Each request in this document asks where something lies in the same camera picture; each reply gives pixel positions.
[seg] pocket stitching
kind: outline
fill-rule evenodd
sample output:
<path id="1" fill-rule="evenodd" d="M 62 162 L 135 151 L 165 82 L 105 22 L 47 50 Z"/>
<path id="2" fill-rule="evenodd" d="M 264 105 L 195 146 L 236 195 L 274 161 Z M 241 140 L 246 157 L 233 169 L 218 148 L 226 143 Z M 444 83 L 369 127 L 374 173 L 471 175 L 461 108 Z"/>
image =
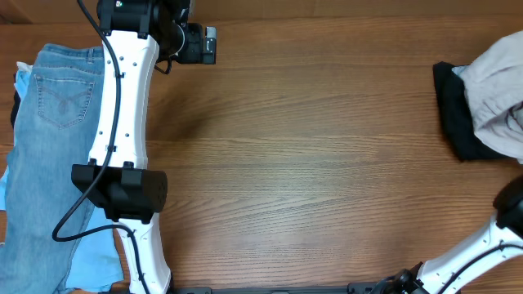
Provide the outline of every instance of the pocket stitching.
<path id="1" fill-rule="evenodd" d="M 79 69 L 74 66 L 68 66 L 68 65 L 35 65 L 36 68 L 41 69 L 72 69 L 77 70 L 79 72 L 88 73 L 88 74 L 95 74 L 95 75 L 102 75 L 102 72 L 94 71 L 94 70 L 88 70 L 88 69 Z"/>
<path id="2" fill-rule="evenodd" d="M 58 127 L 59 130 L 65 129 L 67 127 L 71 127 L 71 126 L 73 126 L 73 125 L 75 125 L 77 123 L 80 123 L 81 121 L 83 121 L 85 119 L 85 114 L 87 113 L 87 110 L 89 109 L 89 105 L 91 104 L 92 89 L 94 88 L 94 86 L 96 84 L 95 82 L 85 82 L 85 81 L 78 80 L 78 79 L 75 79 L 75 78 L 62 78 L 62 79 L 43 78 L 43 77 L 38 76 L 38 75 L 35 75 L 34 78 L 36 80 L 36 85 L 37 85 L 37 89 L 38 89 L 38 116 L 40 118 L 42 118 L 43 120 L 49 122 L 50 124 L 54 125 L 55 127 Z M 87 89 L 87 93 L 88 93 L 87 103 L 81 108 L 81 112 L 77 116 L 76 119 L 74 119 L 71 122 L 68 122 L 66 124 L 59 124 L 58 122 L 55 122 L 55 121 L 51 120 L 50 118 L 48 118 L 48 117 L 46 117 L 44 115 L 44 113 L 42 111 L 43 109 L 45 110 L 45 106 L 43 104 L 43 97 L 42 97 L 43 91 L 42 91 L 42 87 L 40 87 L 40 84 L 38 83 L 39 79 L 40 80 L 56 81 L 56 82 L 61 82 L 61 81 L 81 82 L 83 84 L 88 85 L 88 89 Z"/>

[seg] gray cloth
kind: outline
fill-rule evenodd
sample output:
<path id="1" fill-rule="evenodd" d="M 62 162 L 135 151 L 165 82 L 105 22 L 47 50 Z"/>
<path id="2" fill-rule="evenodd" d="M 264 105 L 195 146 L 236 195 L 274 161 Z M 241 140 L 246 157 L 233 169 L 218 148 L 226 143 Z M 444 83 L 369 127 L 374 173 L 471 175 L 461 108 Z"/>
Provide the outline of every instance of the gray cloth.
<path id="1" fill-rule="evenodd" d="M 474 134 L 491 149 L 523 163 L 523 31 L 500 39 L 471 65 L 454 72 L 465 83 Z"/>

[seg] black mount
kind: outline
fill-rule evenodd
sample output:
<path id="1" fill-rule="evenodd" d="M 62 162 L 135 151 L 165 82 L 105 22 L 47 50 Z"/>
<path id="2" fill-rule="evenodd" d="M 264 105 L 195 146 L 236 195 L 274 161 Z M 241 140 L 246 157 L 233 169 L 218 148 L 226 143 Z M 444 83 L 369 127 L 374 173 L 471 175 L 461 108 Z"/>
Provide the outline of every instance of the black mount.
<path id="1" fill-rule="evenodd" d="M 160 46 L 156 63 L 167 61 L 168 74 L 174 60 L 180 64 L 216 64 L 216 29 L 188 23 L 190 0 L 99 0 L 100 29 L 137 32 L 138 38 L 151 36 Z"/>
<path id="2" fill-rule="evenodd" d="M 340 287 L 280 287 L 211 289 L 210 287 L 169 288 L 167 294 L 370 294 L 376 283 L 350 283 Z M 129 291 L 110 294 L 131 294 Z"/>
<path id="3" fill-rule="evenodd" d="M 412 269 L 402 269 L 396 276 L 385 286 L 385 294 L 429 294 L 423 289 L 422 281 L 416 279 L 418 271 L 423 265 L 418 263 Z"/>
<path id="4" fill-rule="evenodd" d="M 523 176 L 519 176 L 499 192 L 494 200 L 498 210 L 496 225 L 509 228 L 514 234 L 523 238 Z"/>
<path id="5" fill-rule="evenodd" d="M 91 161 L 89 165 L 75 164 L 71 172 L 73 184 L 82 192 L 91 185 L 101 170 Z M 135 169 L 132 163 L 107 167 L 98 185 L 87 196 L 105 217 L 141 220 L 148 224 L 155 212 L 161 212 L 167 198 L 167 176 L 163 171 Z"/>

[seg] table surface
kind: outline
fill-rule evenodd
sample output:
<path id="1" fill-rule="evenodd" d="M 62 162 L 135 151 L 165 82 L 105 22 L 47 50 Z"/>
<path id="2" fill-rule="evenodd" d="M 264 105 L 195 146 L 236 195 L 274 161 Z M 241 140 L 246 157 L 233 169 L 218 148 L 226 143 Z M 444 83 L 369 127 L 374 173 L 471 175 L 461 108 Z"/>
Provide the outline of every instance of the table surface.
<path id="1" fill-rule="evenodd" d="M 212 25 L 217 65 L 175 65 L 150 90 L 147 149 L 169 179 L 161 232 L 178 287 L 378 280 L 475 232 L 521 174 L 514 160 L 453 156 L 431 71 L 471 63 L 523 28 L 521 16 Z M 47 42 L 101 42 L 83 24 L 4 25 L 0 40 L 3 169 L 15 62 L 34 62 Z M 509 261 L 466 291 L 521 293 L 522 270 Z"/>

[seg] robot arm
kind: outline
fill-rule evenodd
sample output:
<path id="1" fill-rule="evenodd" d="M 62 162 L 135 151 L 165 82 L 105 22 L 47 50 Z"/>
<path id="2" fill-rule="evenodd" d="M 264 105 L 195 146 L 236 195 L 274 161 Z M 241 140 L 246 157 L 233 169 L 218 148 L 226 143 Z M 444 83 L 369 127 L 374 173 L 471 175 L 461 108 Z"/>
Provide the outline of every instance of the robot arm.
<path id="1" fill-rule="evenodd" d="M 509 228 L 500 229 L 494 214 L 483 228 L 435 260 L 427 261 L 418 279 L 428 293 L 454 294 L 496 265 L 523 255 L 523 239 Z M 503 247 L 508 244 L 518 247 Z"/>
<path id="2" fill-rule="evenodd" d="M 144 288 L 136 264 L 132 239 L 123 229 L 118 233 L 129 265 L 134 294 L 169 291 L 171 271 L 163 256 L 159 213 L 167 197 L 167 177 L 162 171 L 147 170 L 145 121 L 150 81 L 154 69 L 168 74 L 172 60 L 181 64 L 214 64 L 216 30 L 203 36 L 200 24 L 187 23 L 189 1 L 183 0 L 100 0 L 100 29 L 117 60 L 112 60 L 104 44 L 105 80 L 96 138 L 88 165 L 74 165 L 73 183 L 83 192 L 100 172 L 110 145 L 114 120 L 116 85 L 113 62 L 118 62 L 121 105 L 118 128 L 109 166 L 96 188 L 87 196 L 105 216 L 134 232 Z M 166 70 L 156 64 L 168 62 Z"/>
<path id="3" fill-rule="evenodd" d="M 523 255 L 523 176 L 499 193 L 494 207 L 497 212 L 489 221 L 459 245 L 411 270 L 401 270 L 371 293 L 454 294 L 496 265 Z"/>

